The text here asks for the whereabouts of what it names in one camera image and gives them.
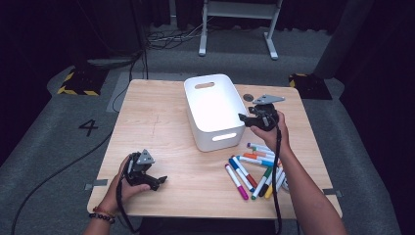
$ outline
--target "yellow marker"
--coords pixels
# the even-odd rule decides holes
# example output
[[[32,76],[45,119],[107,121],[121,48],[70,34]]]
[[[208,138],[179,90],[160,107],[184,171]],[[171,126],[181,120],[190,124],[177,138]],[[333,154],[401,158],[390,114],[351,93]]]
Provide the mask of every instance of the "yellow marker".
[[[269,185],[269,187],[268,187],[268,189],[266,190],[266,192],[265,192],[265,198],[266,199],[269,199],[269,197],[271,197],[271,194],[272,194],[272,184],[271,185]]]
[[[276,182],[278,182],[278,180],[280,179],[281,174],[283,173],[283,171],[284,170],[283,170],[282,167],[277,168],[277,173],[275,174],[275,181]],[[272,183],[269,185],[268,189],[266,190],[264,197],[265,197],[265,199],[269,199],[269,197],[271,197],[271,195],[272,195]]]

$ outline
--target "number 4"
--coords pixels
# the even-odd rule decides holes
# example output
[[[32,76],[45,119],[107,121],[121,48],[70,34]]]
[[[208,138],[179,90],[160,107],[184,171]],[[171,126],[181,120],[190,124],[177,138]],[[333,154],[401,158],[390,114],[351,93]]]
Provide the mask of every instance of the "number 4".
[[[89,137],[89,135],[91,134],[92,129],[98,129],[98,126],[94,126],[94,124],[95,124],[95,120],[90,119],[90,120],[86,121],[85,123],[83,123],[82,125],[80,125],[79,129],[88,129],[88,133],[86,134],[86,136]]]

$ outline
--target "hand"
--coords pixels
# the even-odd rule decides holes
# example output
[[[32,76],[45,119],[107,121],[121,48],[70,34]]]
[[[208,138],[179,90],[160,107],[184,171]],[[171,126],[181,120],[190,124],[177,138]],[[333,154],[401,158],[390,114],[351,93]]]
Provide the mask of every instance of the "hand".
[[[116,212],[118,209],[117,203],[116,203],[116,186],[119,182],[119,178],[122,175],[122,171],[124,170],[124,166],[129,160],[129,156],[127,156],[124,161],[122,161],[121,166],[119,167],[118,174],[114,177],[113,181],[111,182],[110,188],[107,191],[107,194],[105,195],[103,201],[99,205],[101,209],[106,210],[107,212]],[[150,185],[148,184],[141,184],[136,186],[131,186],[126,181],[125,178],[122,179],[122,203],[124,204],[127,202],[132,196],[150,190]]]
[[[291,151],[290,147],[290,139],[289,139],[289,132],[287,125],[285,123],[285,116],[283,113],[277,111],[278,114],[278,128],[281,130],[281,150],[280,155],[285,155],[287,151]],[[271,149],[275,153],[275,149],[277,146],[277,128],[273,128],[270,131],[264,131],[257,126],[251,126],[251,131],[258,136],[259,138],[263,139],[265,145]]]

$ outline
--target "basket handle hole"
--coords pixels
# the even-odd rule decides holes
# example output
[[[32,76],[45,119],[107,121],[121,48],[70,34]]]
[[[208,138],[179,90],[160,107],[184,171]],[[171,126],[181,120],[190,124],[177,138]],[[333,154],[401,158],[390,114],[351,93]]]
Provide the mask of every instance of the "basket handle hole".
[[[208,87],[212,87],[214,86],[214,82],[207,82],[207,83],[202,83],[202,84],[197,84],[195,85],[196,89],[203,89],[203,88],[208,88]]]
[[[219,140],[224,140],[224,139],[230,139],[230,138],[233,138],[235,136],[236,136],[236,133],[230,133],[230,134],[214,136],[213,138],[211,138],[211,140],[219,141]]]

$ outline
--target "dark background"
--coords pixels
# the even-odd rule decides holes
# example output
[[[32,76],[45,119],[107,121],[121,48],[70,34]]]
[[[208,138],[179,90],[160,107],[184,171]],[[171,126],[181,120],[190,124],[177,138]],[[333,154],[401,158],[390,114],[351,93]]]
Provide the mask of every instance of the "dark background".
[[[134,2],[143,24],[169,24],[167,0]],[[175,1],[179,28],[200,23],[202,2]],[[51,98],[46,84],[53,75],[68,66],[82,68],[87,59],[115,57],[113,50],[139,49],[130,37],[136,32],[129,1],[79,3],[91,22],[77,1],[10,0],[0,5],[0,164]],[[345,4],[346,0],[285,0],[277,29],[333,33]],[[413,1],[375,1],[336,73],[345,85],[341,101],[391,194],[403,234],[412,232],[415,221],[410,197],[415,189],[414,16]],[[125,35],[125,40],[112,37],[115,34]]]

